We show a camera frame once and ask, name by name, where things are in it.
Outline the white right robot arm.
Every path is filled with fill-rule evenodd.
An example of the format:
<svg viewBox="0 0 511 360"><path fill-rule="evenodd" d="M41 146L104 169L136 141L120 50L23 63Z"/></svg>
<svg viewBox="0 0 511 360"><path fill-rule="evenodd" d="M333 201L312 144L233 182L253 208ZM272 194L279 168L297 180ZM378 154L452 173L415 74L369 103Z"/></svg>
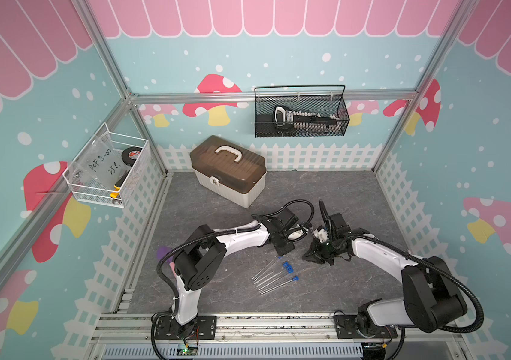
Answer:
<svg viewBox="0 0 511 360"><path fill-rule="evenodd" d="M401 283L403 295L377 299L358 308L355 318L360 335L373 337L386 326L417 328L424 333L436 330L468 334L482 328L485 312L477 296L451 273L439 257L421 258L401 250L363 228L329 236L314 232L303 260L333 265L341 255L357 257L390 274Z"/></svg>

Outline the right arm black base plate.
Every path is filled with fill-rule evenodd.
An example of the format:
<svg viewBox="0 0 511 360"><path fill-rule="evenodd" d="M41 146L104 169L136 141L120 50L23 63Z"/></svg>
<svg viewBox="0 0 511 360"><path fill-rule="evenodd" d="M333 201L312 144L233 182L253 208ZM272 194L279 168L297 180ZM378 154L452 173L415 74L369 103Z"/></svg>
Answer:
<svg viewBox="0 0 511 360"><path fill-rule="evenodd" d="M332 319L338 339L380 339L394 340L398 337L398 333L394 327L374 327L368 326L363 320L357 320L356 314L344 314L336 311Z"/></svg>

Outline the socket set in basket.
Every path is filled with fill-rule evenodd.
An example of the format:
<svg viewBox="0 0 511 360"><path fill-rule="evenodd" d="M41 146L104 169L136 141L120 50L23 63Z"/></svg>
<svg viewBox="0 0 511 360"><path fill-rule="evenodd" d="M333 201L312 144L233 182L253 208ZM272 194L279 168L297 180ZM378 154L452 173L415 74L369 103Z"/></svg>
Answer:
<svg viewBox="0 0 511 360"><path fill-rule="evenodd" d="M307 113L284 106L275 106L273 117L275 128L280 130L299 130L318 134L341 130L340 120L335 115L324 117L320 113Z"/></svg>

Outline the purple pink toy spatula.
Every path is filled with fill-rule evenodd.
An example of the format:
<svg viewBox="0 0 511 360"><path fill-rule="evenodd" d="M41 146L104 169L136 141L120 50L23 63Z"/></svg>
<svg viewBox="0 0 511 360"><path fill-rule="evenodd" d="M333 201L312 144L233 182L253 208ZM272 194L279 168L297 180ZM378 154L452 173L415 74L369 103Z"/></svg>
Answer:
<svg viewBox="0 0 511 360"><path fill-rule="evenodd" d="M172 251L173 251L173 249L170 248L170 247L165 247L165 246L160 247L157 250L157 252L156 252L156 258L158 259L158 262L160 262L167 254L171 253ZM173 259L172 255L165 260L163 265L168 265L169 268L170 268L171 273L172 274L175 273L175 271L174 271L174 259Z"/></svg>

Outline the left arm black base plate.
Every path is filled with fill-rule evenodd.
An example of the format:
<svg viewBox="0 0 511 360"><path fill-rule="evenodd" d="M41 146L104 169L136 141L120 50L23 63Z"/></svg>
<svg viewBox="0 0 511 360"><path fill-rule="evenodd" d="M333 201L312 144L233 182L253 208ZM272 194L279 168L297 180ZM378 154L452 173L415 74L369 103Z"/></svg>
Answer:
<svg viewBox="0 0 511 360"><path fill-rule="evenodd" d="M213 340L216 331L216 316L197 316L185 325L181 325L167 314L155 314L152 320L154 340Z"/></svg>

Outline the clear and mesh wall bin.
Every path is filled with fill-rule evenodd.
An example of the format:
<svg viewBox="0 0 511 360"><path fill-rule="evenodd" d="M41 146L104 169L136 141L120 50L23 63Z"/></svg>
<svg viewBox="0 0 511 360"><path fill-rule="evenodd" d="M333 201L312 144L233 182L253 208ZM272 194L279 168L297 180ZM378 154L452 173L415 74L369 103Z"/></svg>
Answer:
<svg viewBox="0 0 511 360"><path fill-rule="evenodd" d="M131 146L141 147L142 151L134 166L128 167L121 154ZM104 123L68 165L63 178L78 202L123 209L143 181L149 160L150 146L146 139L113 132ZM112 199L114 185L126 171L129 175L120 196Z"/></svg>

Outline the white box with brown lid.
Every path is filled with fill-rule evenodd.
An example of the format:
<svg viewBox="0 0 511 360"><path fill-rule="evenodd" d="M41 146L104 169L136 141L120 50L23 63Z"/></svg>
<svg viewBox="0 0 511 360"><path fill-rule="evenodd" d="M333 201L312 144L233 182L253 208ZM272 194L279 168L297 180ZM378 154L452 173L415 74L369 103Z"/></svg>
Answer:
<svg viewBox="0 0 511 360"><path fill-rule="evenodd" d="M199 183L247 209L265 188L265 159L218 136L210 136L189 154Z"/></svg>

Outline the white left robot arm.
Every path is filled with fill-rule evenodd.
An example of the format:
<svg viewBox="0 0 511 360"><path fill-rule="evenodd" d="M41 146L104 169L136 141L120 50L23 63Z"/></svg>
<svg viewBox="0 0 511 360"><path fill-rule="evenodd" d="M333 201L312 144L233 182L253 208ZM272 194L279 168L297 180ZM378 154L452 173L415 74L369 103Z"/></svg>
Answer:
<svg viewBox="0 0 511 360"><path fill-rule="evenodd" d="M173 292L171 318L182 326L197 318L201 289L213 280L226 256L267 243L289 247L305 235L300 226L287 227L271 219L224 230L200 226L156 266L157 275Z"/></svg>

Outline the black tape roll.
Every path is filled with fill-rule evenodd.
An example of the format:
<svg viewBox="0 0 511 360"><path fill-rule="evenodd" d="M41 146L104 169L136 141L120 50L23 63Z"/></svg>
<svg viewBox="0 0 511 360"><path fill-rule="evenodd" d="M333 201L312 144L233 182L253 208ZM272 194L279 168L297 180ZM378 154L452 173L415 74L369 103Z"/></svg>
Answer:
<svg viewBox="0 0 511 360"><path fill-rule="evenodd" d="M138 146L131 146L129 148L125 148L125 150L123 150L121 154L123 163L125 163L126 166L133 167L135 162L137 162L141 154L141 151L142 148Z"/></svg>

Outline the yellow black utility knife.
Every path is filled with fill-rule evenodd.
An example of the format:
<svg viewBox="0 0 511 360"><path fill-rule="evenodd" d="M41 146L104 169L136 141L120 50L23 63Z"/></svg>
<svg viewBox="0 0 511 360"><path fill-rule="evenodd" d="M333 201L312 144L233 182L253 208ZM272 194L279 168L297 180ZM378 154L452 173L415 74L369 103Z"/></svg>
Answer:
<svg viewBox="0 0 511 360"><path fill-rule="evenodd" d="M123 183L125 182L126 178L128 177L129 175L129 171L126 171L122 177L119 178L119 180L117 180L117 182L115 183L114 185L114 190L113 192L110 194L110 197L112 199L117 199L119 196L120 196L120 189L121 187L123 186Z"/></svg>

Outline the aluminium front rail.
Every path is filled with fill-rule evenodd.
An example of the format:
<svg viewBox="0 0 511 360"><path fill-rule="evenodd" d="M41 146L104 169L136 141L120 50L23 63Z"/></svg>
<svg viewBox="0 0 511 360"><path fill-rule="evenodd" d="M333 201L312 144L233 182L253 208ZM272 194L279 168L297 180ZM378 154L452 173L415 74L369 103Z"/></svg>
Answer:
<svg viewBox="0 0 511 360"><path fill-rule="evenodd" d="M96 323L92 344L150 344L151 315L106 314ZM333 314L319 313L220 313L212 330L214 339L200 344L343 343Z"/></svg>

